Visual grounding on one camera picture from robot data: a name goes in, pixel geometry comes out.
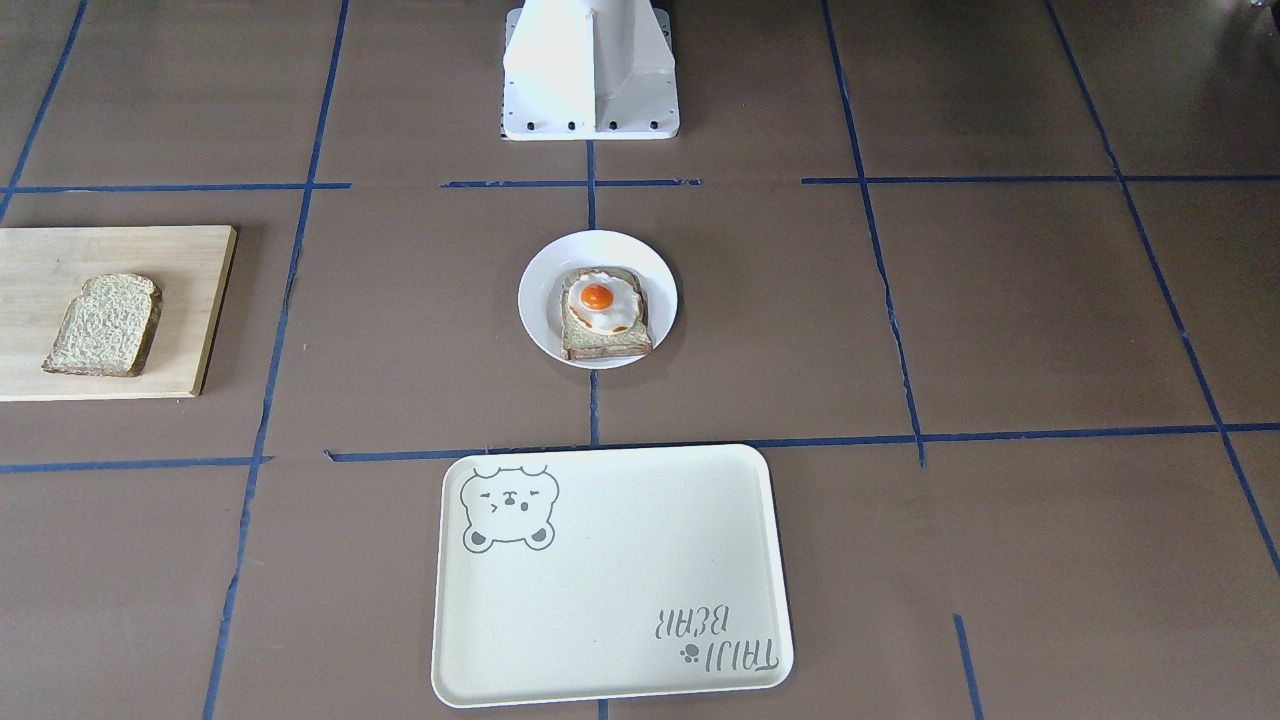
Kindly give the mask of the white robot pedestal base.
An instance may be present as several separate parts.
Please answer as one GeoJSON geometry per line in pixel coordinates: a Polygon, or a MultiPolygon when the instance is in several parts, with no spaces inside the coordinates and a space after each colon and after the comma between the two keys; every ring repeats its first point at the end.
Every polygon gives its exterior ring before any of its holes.
{"type": "Polygon", "coordinates": [[[500,132],[649,141],[680,129],[671,18],[650,1],[526,1],[506,15],[500,132]]]}

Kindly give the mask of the bottom toast slice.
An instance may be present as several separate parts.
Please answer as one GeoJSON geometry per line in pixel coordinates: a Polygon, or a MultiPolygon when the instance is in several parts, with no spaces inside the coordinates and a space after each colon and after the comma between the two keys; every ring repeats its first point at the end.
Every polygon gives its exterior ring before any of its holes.
{"type": "Polygon", "coordinates": [[[561,356],[571,361],[586,361],[608,357],[641,357],[652,352],[654,341],[648,325],[646,297],[637,277],[620,266],[585,266],[571,270],[562,283],[559,310],[562,315],[561,356]],[[640,322],[630,331],[613,334],[593,334],[570,324],[568,313],[564,309],[564,295],[567,279],[584,272],[609,272],[630,279],[643,296],[643,310],[640,322]]]}

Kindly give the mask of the white round plate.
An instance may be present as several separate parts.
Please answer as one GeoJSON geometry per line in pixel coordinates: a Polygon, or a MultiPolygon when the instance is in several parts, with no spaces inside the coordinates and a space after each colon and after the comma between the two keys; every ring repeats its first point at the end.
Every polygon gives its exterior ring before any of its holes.
{"type": "Polygon", "coordinates": [[[571,366],[605,370],[639,361],[639,356],[570,360],[561,355],[564,327],[561,291],[571,272],[589,266],[631,272],[646,300],[652,342],[657,347],[666,341],[678,315],[675,273],[654,249],[616,231],[575,232],[550,242],[532,258],[518,286],[518,313],[525,331],[540,350],[571,366]]]}

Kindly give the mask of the cream bear serving tray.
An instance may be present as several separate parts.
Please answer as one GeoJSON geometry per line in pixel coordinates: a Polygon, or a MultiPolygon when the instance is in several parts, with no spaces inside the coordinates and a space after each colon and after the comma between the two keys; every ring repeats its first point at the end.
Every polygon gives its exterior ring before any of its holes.
{"type": "Polygon", "coordinates": [[[444,475],[431,643],[443,703],[765,689],[794,662],[755,448],[474,455],[444,475]]]}

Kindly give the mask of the fried egg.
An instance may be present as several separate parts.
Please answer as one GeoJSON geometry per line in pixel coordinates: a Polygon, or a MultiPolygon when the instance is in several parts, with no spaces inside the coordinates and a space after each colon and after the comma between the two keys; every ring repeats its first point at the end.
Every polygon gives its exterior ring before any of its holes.
{"type": "Polygon", "coordinates": [[[593,334],[613,336],[641,319],[643,296],[623,275],[584,272],[567,279],[564,309],[571,325],[593,334]]]}

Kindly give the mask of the bread slice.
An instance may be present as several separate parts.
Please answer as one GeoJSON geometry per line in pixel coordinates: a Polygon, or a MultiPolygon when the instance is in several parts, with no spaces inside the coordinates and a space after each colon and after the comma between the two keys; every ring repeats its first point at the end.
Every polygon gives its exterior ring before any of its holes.
{"type": "Polygon", "coordinates": [[[161,311],[163,291],[145,275],[91,277],[69,302],[42,370],[67,375],[138,377],[145,369],[161,311]]]}

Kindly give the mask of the wooden cutting board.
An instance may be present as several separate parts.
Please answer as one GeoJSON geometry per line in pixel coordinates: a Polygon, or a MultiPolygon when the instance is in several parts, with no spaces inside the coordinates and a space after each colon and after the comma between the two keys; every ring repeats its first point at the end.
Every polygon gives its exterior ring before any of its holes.
{"type": "Polygon", "coordinates": [[[4,401],[201,393],[232,225],[6,228],[4,401]]]}

